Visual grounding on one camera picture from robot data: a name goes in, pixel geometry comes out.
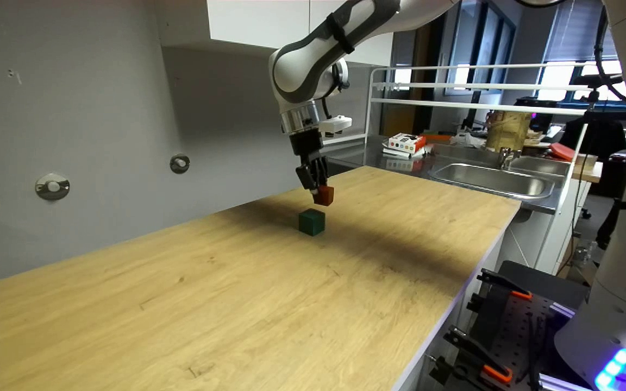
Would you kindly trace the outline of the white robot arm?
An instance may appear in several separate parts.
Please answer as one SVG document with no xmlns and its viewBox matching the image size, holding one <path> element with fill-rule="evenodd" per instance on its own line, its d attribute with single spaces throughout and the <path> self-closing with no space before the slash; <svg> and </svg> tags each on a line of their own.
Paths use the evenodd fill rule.
<svg viewBox="0 0 626 391">
<path fill-rule="evenodd" d="M 301 159 L 297 173 L 305 188 L 321 192 L 329 186 L 316 104 L 324 72 L 365 39 L 421 27 L 455 3 L 456 0 L 343 0 L 310 35 L 270 56 L 270 84 L 280 109 L 284 133 Z"/>
</svg>

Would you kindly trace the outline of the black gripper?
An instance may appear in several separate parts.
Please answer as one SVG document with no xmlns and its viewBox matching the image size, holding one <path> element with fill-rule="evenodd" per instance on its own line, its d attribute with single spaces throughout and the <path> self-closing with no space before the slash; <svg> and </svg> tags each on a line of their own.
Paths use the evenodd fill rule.
<svg viewBox="0 0 626 391">
<path fill-rule="evenodd" d="M 305 188 L 329 185 L 329 162 L 322 157 L 322 137 L 317 131 L 308 131 L 290 137 L 295 153 L 301 159 L 297 173 Z"/>
</svg>

